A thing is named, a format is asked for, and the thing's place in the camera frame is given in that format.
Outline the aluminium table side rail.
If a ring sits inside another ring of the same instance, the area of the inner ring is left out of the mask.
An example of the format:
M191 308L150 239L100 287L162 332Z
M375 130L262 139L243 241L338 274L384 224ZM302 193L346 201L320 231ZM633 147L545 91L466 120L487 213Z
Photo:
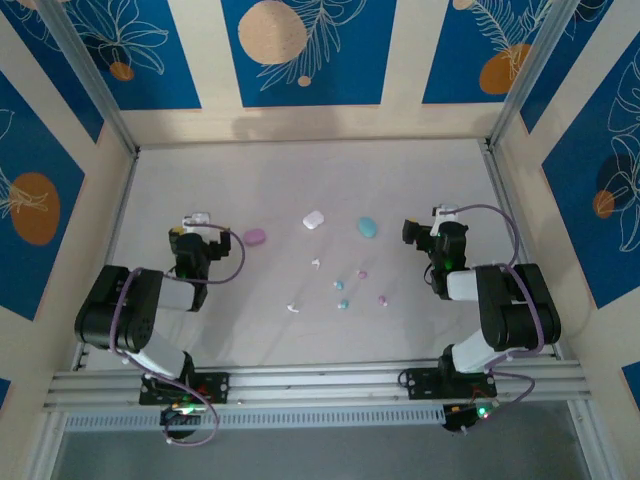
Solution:
M115 219L112 222L110 236L108 238L107 250L102 262L103 265L110 264L115 255L115 250L116 250L118 238L120 235L122 222L126 212L131 188L134 182L134 178L135 178L135 174L136 174L136 170L139 162L139 157L140 157L140 148L137 148L135 155L132 158L131 165L129 167L124 189L120 196L120 201L118 204L118 208L116 210ZM86 353L85 343L83 341L79 341L76 345L76 349L74 351L74 356L73 356L73 362L71 364L72 372L76 372L85 368L86 356L87 356L87 353Z
M487 147L483 159L513 252L506 261L479 269L481 326L486 342L502 359L532 357L560 339L561 322L544 276L527 251L519 210L500 162Z

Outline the black controller board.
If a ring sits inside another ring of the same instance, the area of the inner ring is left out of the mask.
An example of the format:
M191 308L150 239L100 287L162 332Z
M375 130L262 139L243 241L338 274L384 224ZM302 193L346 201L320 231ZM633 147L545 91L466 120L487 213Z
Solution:
M194 404L174 403L160 414L160 426L170 441L186 440L195 433L194 429L180 429L180 426L193 427L200 423L200 411Z
M447 404L444 406L445 423L443 428L453 433L465 433L478 422L486 420L499 406L500 403L496 400Z

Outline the aluminium mounting rail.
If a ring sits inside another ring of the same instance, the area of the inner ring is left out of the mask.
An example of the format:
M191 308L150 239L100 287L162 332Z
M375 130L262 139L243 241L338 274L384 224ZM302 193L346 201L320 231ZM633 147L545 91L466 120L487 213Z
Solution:
M227 408L406 405L408 393L398 384L401 371L432 368L424 361L357 362L319 365L223 367L230 374ZM497 400L509 402L535 380L527 401L590 400L580 363L550 355L516 359L498 368ZM53 412L137 408L142 374L133 369L59 372L53 376L43 408Z

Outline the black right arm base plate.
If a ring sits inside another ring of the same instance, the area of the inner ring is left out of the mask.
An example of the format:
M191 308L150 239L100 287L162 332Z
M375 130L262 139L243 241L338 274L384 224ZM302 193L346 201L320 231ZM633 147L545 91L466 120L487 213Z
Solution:
M397 381L407 390L410 400L472 400L497 396L493 378L482 373L409 368L400 372Z

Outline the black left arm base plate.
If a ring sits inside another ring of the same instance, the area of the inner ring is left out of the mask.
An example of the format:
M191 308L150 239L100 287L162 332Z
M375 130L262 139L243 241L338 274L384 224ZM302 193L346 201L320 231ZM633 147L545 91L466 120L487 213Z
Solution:
M230 375L226 372L196 372L181 378L181 381L205 397L212 404L226 404L229 394ZM142 377L139 404L142 406L195 403L202 401L194 395L166 381Z

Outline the aluminium corner post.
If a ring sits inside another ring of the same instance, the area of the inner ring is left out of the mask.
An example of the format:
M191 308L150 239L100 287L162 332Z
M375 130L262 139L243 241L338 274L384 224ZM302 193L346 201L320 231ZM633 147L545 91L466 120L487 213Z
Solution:
M549 15L541 25L511 91L507 94L500 114L487 137L487 149L494 153L514 117L543 71L550 55L563 35L580 0L554 0Z
M111 127L129 156L136 160L139 146L134 141L111 91L64 7L57 0L34 0L34 3L48 31L101 117Z

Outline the aluminium frame leg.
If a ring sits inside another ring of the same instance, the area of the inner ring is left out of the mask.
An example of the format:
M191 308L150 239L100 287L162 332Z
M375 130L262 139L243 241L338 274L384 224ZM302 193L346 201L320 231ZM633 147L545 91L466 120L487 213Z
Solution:
M614 480L588 402L568 400L567 405L591 480Z
M21 480L51 480L68 415L45 412L37 416L35 432Z

